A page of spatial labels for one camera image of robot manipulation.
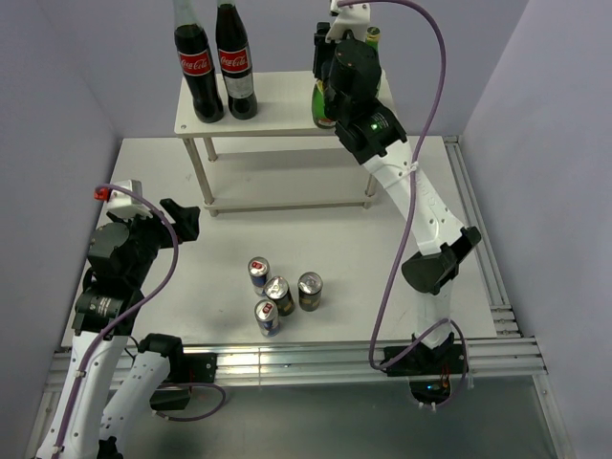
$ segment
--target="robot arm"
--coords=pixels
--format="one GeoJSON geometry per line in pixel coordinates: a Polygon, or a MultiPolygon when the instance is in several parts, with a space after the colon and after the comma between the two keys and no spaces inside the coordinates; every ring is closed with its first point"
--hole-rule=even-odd
{"type": "MultiPolygon", "coordinates": [[[[139,182],[117,185],[142,195],[139,182]]],[[[181,340],[149,335],[139,347],[126,382],[106,406],[110,383],[132,333],[135,315],[113,328],[96,347],[84,371],[78,371],[98,333],[142,300],[141,286],[158,251],[172,247],[169,232],[160,218],[151,215],[133,198],[116,191],[108,193],[108,190],[98,198],[108,201],[112,223],[98,228],[92,235],[87,254],[91,268],[75,305],[69,377],[49,433],[36,454],[39,459],[121,459],[135,416],[148,407],[159,384],[168,377],[174,383],[188,380],[182,364],[181,340]],[[64,414],[69,411],[75,378],[80,378],[81,384],[60,450],[55,445],[64,414]]],[[[169,199],[162,200],[161,204],[175,221],[172,227],[179,242],[196,240],[200,210],[181,208],[169,199]]]]}
{"type": "MultiPolygon", "coordinates": [[[[480,233],[476,228],[464,228],[425,172],[412,164],[404,129],[377,99],[382,69],[378,53],[363,42],[369,10],[361,6],[338,8],[338,2],[332,2],[336,21],[317,24],[313,72],[323,81],[325,115],[336,121],[340,142],[381,183],[404,218],[410,203],[410,172],[415,171],[418,192],[412,230],[419,252],[403,264],[402,272],[419,293],[419,337],[440,319],[448,318],[452,279],[479,242],[480,233]]],[[[428,335],[423,345],[440,355],[452,341],[446,323],[428,335]]]]}

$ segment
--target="white wall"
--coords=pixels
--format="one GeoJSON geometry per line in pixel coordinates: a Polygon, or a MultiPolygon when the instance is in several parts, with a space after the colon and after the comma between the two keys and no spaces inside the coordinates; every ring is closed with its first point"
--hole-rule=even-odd
{"type": "MultiPolygon", "coordinates": [[[[38,0],[123,137],[173,136],[181,72],[171,0],[38,0]]],[[[216,2],[195,0],[214,42],[216,2]]],[[[256,71],[309,70],[313,33],[329,20],[328,0],[238,0],[256,71]]],[[[448,44],[448,84],[433,124],[463,132],[527,0],[424,0],[448,44]]],[[[406,130],[422,128],[436,87],[435,36],[414,11],[376,5],[382,64],[406,130]]]]}
{"type": "Polygon", "coordinates": [[[578,456],[612,455],[612,3],[531,0],[464,152],[578,456]]]}
{"type": "Polygon", "coordinates": [[[0,455],[21,458],[117,140],[33,0],[0,4],[0,455]]]}

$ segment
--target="red label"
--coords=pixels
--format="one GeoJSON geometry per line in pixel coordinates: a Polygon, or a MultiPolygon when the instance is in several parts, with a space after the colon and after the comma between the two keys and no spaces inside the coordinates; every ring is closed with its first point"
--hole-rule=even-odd
{"type": "Polygon", "coordinates": [[[249,47],[244,48],[234,53],[219,50],[219,62],[221,68],[228,74],[239,74],[245,70],[249,70],[251,63],[249,62],[249,47]]]}
{"type": "Polygon", "coordinates": [[[212,69],[210,65],[210,53],[208,50],[198,55],[184,55],[179,53],[183,73],[191,77],[201,77],[212,69]]]}

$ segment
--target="metal rod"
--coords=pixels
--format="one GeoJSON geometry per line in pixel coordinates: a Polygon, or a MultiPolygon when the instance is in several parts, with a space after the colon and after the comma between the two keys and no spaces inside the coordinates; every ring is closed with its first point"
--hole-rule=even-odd
{"type": "MultiPolygon", "coordinates": [[[[376,184],[377,183],[378,181],[374,178],[374,176],[370,175],[370,177],[367,179],[367,185],[365,186],[365,196],[367,196],[368,198],[371,198],[372,196],[376,194],[376,184]]],[[[363,208],[371,208],[371,207],[372,207],[372,201],[367,201],[363,203],[363,208]]]]}
{"type": "Polygon", "coordinates": [[[214,143],[212,143],[212,139],[210,137],[204,137],[204,146],[207,149],[208,160],[211,163],[217,161],[217,158],[219,157],[217,156],[217,152],[214,149],[214,143]]]}
{"type": "Polygon", "coordinates": [[[198,178],[198,184],[200,184],[200,189],[204,195],[204,204],[210,206],[212,203],[214,203],[214,197],[212,196],[212,190],[208,184],[207,173],[202,165],[202,160],[200,160],[198,147],[195,145],[195,141],[193,139],[183,139],[183,143],[185,144],[187,154],[189,155],[191,163],[193,164],[193,170],[195,170],[195,176],[198,178]]]}

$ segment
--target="coca-cola bottle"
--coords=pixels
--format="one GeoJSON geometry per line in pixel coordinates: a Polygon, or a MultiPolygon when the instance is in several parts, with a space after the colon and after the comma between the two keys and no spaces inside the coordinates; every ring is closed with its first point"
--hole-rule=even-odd
{"type": "Polygon", "coordinates": [[[257,98],[247,31],[234,0],[217,0],[217,5],[217,50],[228,89],[229,111],[239,120],[249,120],[257,114],[257,98]]]}
{"type": "Polygon", "coordinates": [[[207,34],[189,0],[173,0],[173,5],[174,43],[193,96],[193,108],[203,122],[218,121],[223,117],[223,102],[217,89],[207,34]]]}

